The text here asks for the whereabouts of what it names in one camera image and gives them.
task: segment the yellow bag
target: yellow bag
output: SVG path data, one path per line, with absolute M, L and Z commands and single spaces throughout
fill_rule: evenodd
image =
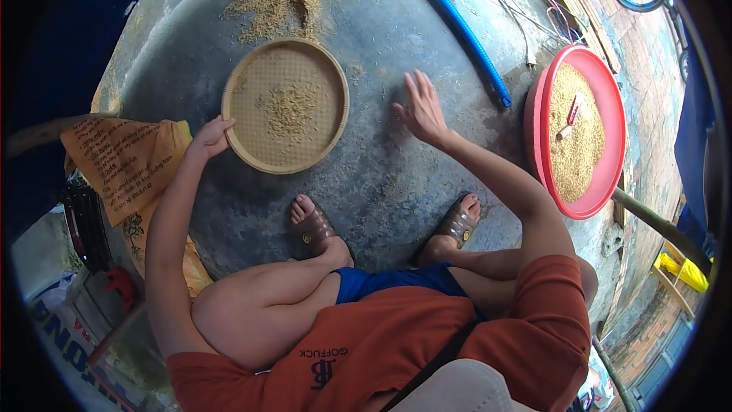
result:
M 675 277 L 678 277 L 679 271 L 681 271 L 681 277 L 679 277 L 679 280 L 700 293 L 705 292 L 707 287 L 709 287 L 709 282 L 706 280 L 706 277 L 704 277 L 704 274 L 702 274 L 701 270 L 696 267 L 696 264 L 689 260 L 684 261 L 684 265 L 681 266 L 666 253 L 661 253 L 658 255 L 658 258 L 656 258 L 653 265 L 657 268 L 660 268 L 661 266 L 665 267 L 666 270 L 671 272 Z
M 154 124 L 100 118 L 61 134 L 71 160 L 100 194 L 109 223 L 122 224 L 125 245 L 142 278 L 150 219 L 191 140 L 188 122 L 170 120 Z M 190 237 L 183 274 L 191 297 L 213 283 Z

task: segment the blue hose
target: blue hose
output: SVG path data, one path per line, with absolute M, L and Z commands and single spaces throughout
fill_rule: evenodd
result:
M 496 68 L 493 67 L 493 63 L 490 62 L 488 55 L 485 54 L 483 46 L 475 37 L 473 31 L 470 30 L 470 27 L 468 27 L 468 24 L 462 18 L 460 13 L 458 13 L 458 10 L 450 2 L 450 0 L 431 1 L 433 5 L 436 6 L 437 11 L 441 12 L 444 19 L 448 21 L 448 24 L 453 25 L 453 29 L 457 33 L 457 36 L 461 37 L 462 40 L 465 41 L 465 43 L 468 45 L 469 50 L 473 53 L 475 62 L 490 80 L 490 84 L 499 95 L 499 98 L 501 98 L 501 102 L 503 103 L 503 105 L 506 108 L 510 107 L 511 96 L 509 96 L 508 94 L 508 89 L 506 89 L 506 85 L 504 85 L 498 71 L 496 71 Z

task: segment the red plastic basin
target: red plastic basin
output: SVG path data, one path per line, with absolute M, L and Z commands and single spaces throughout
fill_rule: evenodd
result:
M 585 194 L 573 203 L 559 197 L 549 153 L 549 104 L 559 65 L 568 63 L 587 78 L 605 128 L 605 152 L 592 172 Z M 583 45 L 567 47 L 535 78 L 526 97 L 523 122 L 526 151 L 535 176 L 554 198 L 559 210 L 572 219 L 588 219 L 612 197 L 625 158 L 625 111 L 615 78 L 606 64 Z

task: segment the round woven tray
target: round woven tray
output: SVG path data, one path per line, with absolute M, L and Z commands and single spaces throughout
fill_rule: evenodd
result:
M 348 120 L 348 84 L 335 58 L 304 39 L 270 41 L 231 72 L 221 101 L 226 132 L 244 162 L 275 175 L 325 158 Z

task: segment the orange t-shirt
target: orange t-shirt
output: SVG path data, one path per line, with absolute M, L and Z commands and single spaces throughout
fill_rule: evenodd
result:
M 170 382 L 186 412 L 358 411 L 374 393 L 402 389 L 474 318 L 468 298 L 389 288 L 322 309 L 270 372 L 254 375 L 222 355 L 182 352 L 168 357 Z M 458 358 L 497 369 L 516 401 L 564 411 L 587 377 L 589 347 L 578 264 L 550 256 L 521 272 L 509 318 L 477 325 Z

